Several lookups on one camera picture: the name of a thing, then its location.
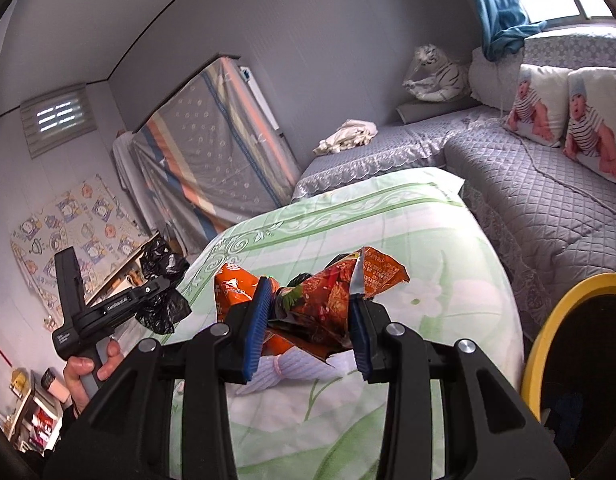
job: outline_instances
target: red stick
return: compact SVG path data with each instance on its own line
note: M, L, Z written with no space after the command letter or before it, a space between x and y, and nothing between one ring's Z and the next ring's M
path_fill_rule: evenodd
M6 354L2 352L2 349L1 349L1 348L0 348L0 354L1 354L1 355L2 355L2 357L3 357L3 360L4 360L4 361L6 361L6 362L8 363L8 366L9 366L10 368L12 368L12 363L8 360L8 358L6 357Z

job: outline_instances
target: blue curtain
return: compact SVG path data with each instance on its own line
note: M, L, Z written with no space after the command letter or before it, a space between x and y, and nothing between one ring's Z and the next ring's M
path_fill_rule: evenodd
M519 0L475 0L482 20L483 55L496 61L524 46L524 38L544 30L546 22L531 23Z

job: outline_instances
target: baby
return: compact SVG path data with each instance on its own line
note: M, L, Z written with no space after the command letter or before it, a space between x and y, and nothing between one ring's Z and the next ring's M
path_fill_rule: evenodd
M533 135L545 140L554 140L554 136L548 126L548 108L542 102L537 92L530 87L532 73L528 68L519 71L519 89L515 97L510 115L508 127L516 132L517 121L533 125Z
M571 78L570 120L563 153L577 160L577 152L599 156L599 171L616 178L614 132L606 126L597 110L587 104L586 86L581 77Z

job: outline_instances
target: finger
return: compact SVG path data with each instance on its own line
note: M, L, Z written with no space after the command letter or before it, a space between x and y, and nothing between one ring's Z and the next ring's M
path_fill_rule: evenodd
M66 387L70 392L72 402L80 413L90 400L86 393L86 389L83 387L81 376L91 373L94 367L94 363L85 357L71 357L64 367L64 381L66 382Z
M124 355L121 353L121 346L114 339L111 339L106 347L106 354L108 355L108 360L106 363L97 371L97 377L100 381L105 381L112 375L117 367L121 364L121 361L124 360Z

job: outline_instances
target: white tiger plush toy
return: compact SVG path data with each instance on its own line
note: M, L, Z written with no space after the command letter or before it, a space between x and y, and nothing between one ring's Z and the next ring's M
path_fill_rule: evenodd
M412 77L420 68L431 75L413 81ZM446 53L433 44L415 50L403 87L420 101L437 103L463 97L470 92L467 70L450 61Z

